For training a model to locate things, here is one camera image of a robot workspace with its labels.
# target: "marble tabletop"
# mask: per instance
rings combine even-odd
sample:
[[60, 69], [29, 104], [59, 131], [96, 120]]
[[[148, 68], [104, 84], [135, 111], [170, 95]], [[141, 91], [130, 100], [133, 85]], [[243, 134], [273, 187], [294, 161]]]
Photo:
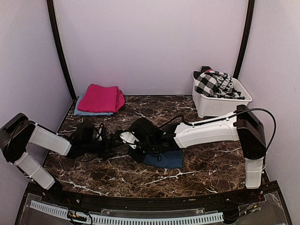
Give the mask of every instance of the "marble tabletop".
[[[198, 121], [191, 96], [128, 96], [125, 106], [113, 116], [74, 116], [73, 105], [59, 131], [70, 135], [78, 123], [86, 121], [110, 132], [128, 128], [145, 117], [162, 125], [176, 115]], [[113, 197], [187, 197], [222, 193], [244, 188], [245, 163], [240, 142], [214, 142], [188, 147], [183, 151], [183, 168], [164, 169], [138, 164], [128, 155], [126, 145], [115, 148], [106, 161], [85, 155], [76, 160], [49, 152], [44, 167], [64, 190]]]

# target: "ventilation grille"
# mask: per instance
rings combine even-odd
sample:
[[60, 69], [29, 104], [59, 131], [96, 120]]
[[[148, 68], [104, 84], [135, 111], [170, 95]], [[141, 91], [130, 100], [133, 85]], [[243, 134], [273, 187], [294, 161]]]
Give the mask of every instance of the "ventilation grille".
[[[37, 202], [32, 200], [30, 207], [40, 212], [47, 213], [54, 217], [68, 219], [68, 209], [61, 206], [49, 205], [45, 202]], [[87, 218], [86, 224], [90, 224], [90, 218], [84, 213], [78, 212], [77, 215]], [[181, 218], [167, 218], [167, 219], [134, 219], [134, 218], [119, 218], [119, 217], [105, 217], [90, 213], [93, 218], [94, 225], [202, 225], [222, 222], [223, 213], [214, 213], [209, 215], [181, 217]]]

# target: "robotic arm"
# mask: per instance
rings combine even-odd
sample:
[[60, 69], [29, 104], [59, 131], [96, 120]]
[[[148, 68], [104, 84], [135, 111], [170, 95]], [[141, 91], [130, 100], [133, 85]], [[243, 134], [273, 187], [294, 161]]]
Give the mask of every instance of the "robotic arm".
[[[163, 128], [140, 118], [127, 131], [120, 131], [109, 139], [103, 126], [101, 130], [96, 130], [91, 124], [84, 123], [77, 127], [77, 138], [63, 137], [20, 113], [0, 129], [0, 149], [8, 162], [16, 165], [42, 188], [51, 191], [60, 183], [28, 154], [28, 143], [75, 158], [86, 152], [99, 153], [113, 148], [117, 146], [117, 139], [130, 146], [130, 156], [139, 162], [140, 157], [149, 153], [164, 153], [201, 143], [239, 140], [246, 160], [246, 188], [256, 189], [261, 184], [267, 148], [263, 124], [251, 112], [239, 114], [247, 109], [239, 105], [237, 111], [218, 118], [169, 124]], [[98, 135], [93, 139], [95, 130]]]

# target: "red folded towel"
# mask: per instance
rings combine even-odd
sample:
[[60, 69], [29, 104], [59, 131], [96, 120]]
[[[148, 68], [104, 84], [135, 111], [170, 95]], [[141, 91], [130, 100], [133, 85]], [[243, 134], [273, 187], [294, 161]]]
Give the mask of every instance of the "red folded towel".
[[78, 110], [90, 113], [116, 113], [125, 104], [123, 93], [117, 86], [101, 87], [91, 84]]

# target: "white wall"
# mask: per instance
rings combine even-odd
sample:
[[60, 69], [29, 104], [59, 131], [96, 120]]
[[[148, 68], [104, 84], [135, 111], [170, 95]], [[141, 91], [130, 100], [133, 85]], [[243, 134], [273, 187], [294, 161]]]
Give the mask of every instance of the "white wall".
[[[241, 71], [250, 106], [274, 113], [278, 131], [267, 157], [267, 172], [278, 180], [295, 225], [300, 224], [300, 2], [256, 1]], [[273, 129], [267, 115], [268, 140]]]
[[[69, 96], [46, 1], [0, 1], [0, 127], [17, 113], [57, 130]], [[30, 148], [39, 162], [45, 150]], [[27, 179], [0, 153], [0, 224], [14, 224]]]
[[55, 0], [77, 95], [191, 94], [202, 65], [233, 73], [247, 0]]

